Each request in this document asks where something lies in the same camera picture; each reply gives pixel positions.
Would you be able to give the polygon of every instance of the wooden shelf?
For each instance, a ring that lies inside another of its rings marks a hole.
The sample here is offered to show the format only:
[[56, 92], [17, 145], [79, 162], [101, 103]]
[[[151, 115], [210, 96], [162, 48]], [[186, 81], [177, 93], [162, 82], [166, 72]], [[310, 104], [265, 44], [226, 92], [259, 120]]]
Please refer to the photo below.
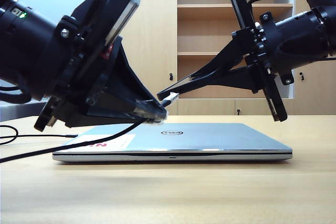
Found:
[[181, 60], [211, 60], [219, 52], [177, 52], [178, 59]]
[[177, 56], [216, 56], [219, 52], [177, 52]]
[[[252, 4], [255, 19], [265, 12], [272, 12], [275, 20], [291, 12], [293, 4]], [[178, 4], [178, 20], [236, 19], [231, 4]]]

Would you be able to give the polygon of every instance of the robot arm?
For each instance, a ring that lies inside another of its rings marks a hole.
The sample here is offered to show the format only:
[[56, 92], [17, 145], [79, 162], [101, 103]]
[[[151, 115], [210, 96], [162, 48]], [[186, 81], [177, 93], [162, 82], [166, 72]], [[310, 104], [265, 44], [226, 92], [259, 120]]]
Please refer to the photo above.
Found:
[[[255, 22], [251, 4], [231, 0], [240, 30], [232, 41], [200, 70], [158, 93], [159, 99], [170, 92], [185, 93], [206, 85], [222, 85], [263, 90], [275, 121], [284, 121], [287, 112], [274, 78], [283, 85], [294, 82], [291, 70], [306, 64], [334, 60], [327, 58], [336, 49], [336, 0], [307, 0], [311, 10], [275, 23], [272, 13]], [[233, 69], [242, 60], [246, 67]]]
[[53, 24], [17, 0], [0, 0], [0, 78], [22, 92], [0, 92], [0, 100], [50, 97], [35, 124], [40, 131], [57, 119], [68, 127], [164, 120], [119, 37], [139, 3], [86, 0]]

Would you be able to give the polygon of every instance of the wooden table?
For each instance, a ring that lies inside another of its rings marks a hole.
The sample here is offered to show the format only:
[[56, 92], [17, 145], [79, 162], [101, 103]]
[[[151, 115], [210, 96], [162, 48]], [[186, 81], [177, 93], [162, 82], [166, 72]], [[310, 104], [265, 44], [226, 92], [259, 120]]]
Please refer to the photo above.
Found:
[[[36, 117], [4, 122], [38, 133]], [[276, 163], [69, 165], [51, 154], [1, 165], [1, 223], [336, 223], [336, 116], [170, 116], [241, 122], [293, 148]], [[74, 134], [57, 122], [46, 133]], [[21, 138], [1, 156], [57, 146]]]

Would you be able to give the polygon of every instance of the laptop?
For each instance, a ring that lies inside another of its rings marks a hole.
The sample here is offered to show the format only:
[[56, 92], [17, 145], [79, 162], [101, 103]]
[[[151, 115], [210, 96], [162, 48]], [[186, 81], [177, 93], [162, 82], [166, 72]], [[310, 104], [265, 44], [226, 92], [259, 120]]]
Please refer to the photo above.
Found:
[[[112, 136], [130, 124], [100, 125], [65, 145]], [[65, 162], [277, 161], [292, 149], [240, 123], [141, 124], [100, 144], [53, 153]]]

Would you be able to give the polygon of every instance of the screw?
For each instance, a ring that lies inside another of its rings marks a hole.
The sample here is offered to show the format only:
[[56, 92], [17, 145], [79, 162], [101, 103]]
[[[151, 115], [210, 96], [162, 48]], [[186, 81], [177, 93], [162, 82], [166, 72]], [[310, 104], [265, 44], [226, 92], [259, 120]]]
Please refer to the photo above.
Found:
[[68, 29], [63, 28], [63, 30], [61, 31], [61, 36], [65, 39], [69, 37], [69, 34], [70, 31]]
[[87, 105], [90, 105], [90, 106], [92, 106], [92, 105], [94, 105], [96, 102], [95, 102], [95, 100], [93, 99], [93, 98], [86, 98], [86, 104]]

